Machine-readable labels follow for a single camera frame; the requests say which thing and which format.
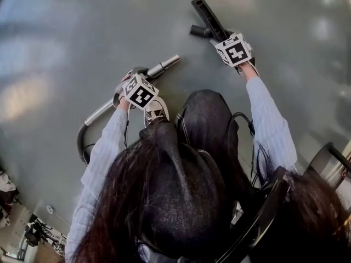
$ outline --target black vacuum attachment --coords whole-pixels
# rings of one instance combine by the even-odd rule
[[[193,0],[191,1],[191,5],[193,5],[199,16],[202,18],[206,27],[192,25],[190,34],[202,38],[213,38],[217,42],[222,42],[227,40],[233,33],[223,28],[205,0]]]

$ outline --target metal vacuum wand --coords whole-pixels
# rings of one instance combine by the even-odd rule
[[[148,69],[146,73],[146,79],[151,78],[155,79],[162,75],[168,68],[172,65],[176,64],[180,60],[179,55],[175,55],[174,57],[157,64],[155,67]],[[77,137],[77,147],[79,151],[79,156],[83,162],[86,164],[89,163],[89,155],[85,152],[84,148],[84,135],[85,132],[92,123],[94,123],[98,118],[100,118],[104,113],[106,113],[109,109],[114,106],[114,99],[110,99],[108,102],[103,104],[99,109],[97,109],[93,114],[91,114],[85,121],[84,125],[81,126],[78,137]]]

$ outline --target silver metal tube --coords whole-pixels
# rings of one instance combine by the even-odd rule
[[[172,65],[176,64],[180,60],[179,55],[175,55],[174,57],[156,65],[153,68],[150,68],[148,70],[148,76],[153,78],[153,77],[158,77],[162,75],[169,67]],[[104,114],[106,111],[108,111],[110,108],[112,108],[114,105],[114,100],[113,98],[110,99],[108,102],[106,102],[102,107],[97,109],[93,114],[91,114],[85,121],[85,125],[91,125],[94,121],[96,121],[102,114]]]

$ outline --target light blue shirt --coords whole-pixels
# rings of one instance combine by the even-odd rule
[[[258,149],[258,145],[263,146],[274,168],[282,166],[295,170],[297,156],[287,121],[280,114],[266,86],[259,77],[254,77],[247,82],[246,89],[250,97],[256,132],[255,149]],[[127,112],[117,109],[90,154],[89,166],[81,179],[84,188],[73,213],[72,225],[67,237],[66,262],[70,262],[88,228],[93,217],[94,205],[111,163],[125,149],[126,123]]]

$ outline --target fiducial marker cube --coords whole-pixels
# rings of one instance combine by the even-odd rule
[[[124,87],[126,100],[141,110],[157,97],[159,90],[145,80],[141,75],[134,74]]]
[[[251,48],[242,34],[231,35],[229,39],[218,43],[215,48],[224,63],[231,67],[252,59]]]

